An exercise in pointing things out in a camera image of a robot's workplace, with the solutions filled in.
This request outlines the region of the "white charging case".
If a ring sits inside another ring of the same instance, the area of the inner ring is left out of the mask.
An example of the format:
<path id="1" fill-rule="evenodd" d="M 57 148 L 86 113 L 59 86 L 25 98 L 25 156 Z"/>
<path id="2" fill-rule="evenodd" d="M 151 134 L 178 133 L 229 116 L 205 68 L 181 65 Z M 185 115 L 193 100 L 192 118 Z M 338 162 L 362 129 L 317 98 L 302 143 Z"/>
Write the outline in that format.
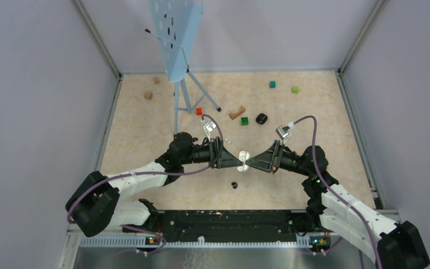
<path id="1" fill-rule="evenodd" d="M 237 167 L 239 172 L 245 172 L 248 170 L 249 166 L 246 165 L 246 161 L 250 158 L 250 153 L 248 151 L 240 151 L 239 160 L 242 162 L 242 165 Z"/>

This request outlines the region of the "black earbud charging case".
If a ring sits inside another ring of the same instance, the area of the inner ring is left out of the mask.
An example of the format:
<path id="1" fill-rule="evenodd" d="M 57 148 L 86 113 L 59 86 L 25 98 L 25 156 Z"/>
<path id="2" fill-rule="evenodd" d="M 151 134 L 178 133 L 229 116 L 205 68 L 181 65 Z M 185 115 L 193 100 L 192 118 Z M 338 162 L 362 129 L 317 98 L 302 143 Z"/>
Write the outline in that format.
<path id="1" fill-rule="evenodd" d="M 268 120 L 268 116 L 264 113 L 260 113 L 257 115 L 255 121 L 257 122 L 257 124 L 259 125 L 263 125 L 267 122 Z"/>

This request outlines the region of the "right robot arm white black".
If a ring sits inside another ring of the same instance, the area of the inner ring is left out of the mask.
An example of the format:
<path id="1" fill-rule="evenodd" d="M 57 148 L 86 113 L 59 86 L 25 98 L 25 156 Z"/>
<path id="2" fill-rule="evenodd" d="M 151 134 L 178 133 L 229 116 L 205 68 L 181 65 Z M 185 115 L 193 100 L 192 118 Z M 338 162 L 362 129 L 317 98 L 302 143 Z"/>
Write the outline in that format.
<path id="1" fill-rule="evenodd" d="M 302 155 L 275 141 L 266 151 L 245 161 L 251 168 L 275 173 L 278 169 L 307 176 L 302 182 L 309 197 L 306 224 L 340 235 L 359 249 L 377 268 L 427 268 L 430 258 L 418 228 L 409 221 L 394 221 L 355 198 L 327 171 L 320 146 Z"/>

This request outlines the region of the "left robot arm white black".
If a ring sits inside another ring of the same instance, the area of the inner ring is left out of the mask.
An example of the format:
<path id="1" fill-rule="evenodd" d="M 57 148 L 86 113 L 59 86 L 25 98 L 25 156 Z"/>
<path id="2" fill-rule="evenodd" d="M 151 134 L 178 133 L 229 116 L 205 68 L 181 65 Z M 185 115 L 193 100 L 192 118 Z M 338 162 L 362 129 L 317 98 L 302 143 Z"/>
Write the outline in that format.
<path id="1" fill-rule="evenodd" d="M 90 173 L 65 205 L 67 220 L 76 224 L 87 237 L 107 228 L 134 225 L 151 231 L 157 225 L 157 216 L 147 202 L 133 202 L 129 206 L 119 202 L 146 189 L 163 187 L 188 173 L 186 164 L 207 163 L 209 168 L 235 168 L 243 162 L 225 149 L 220 137 L 205 139 L 196 145 L 186 132 L 174 136 L 168 150 L 153 162 L 117 175 Z"/>

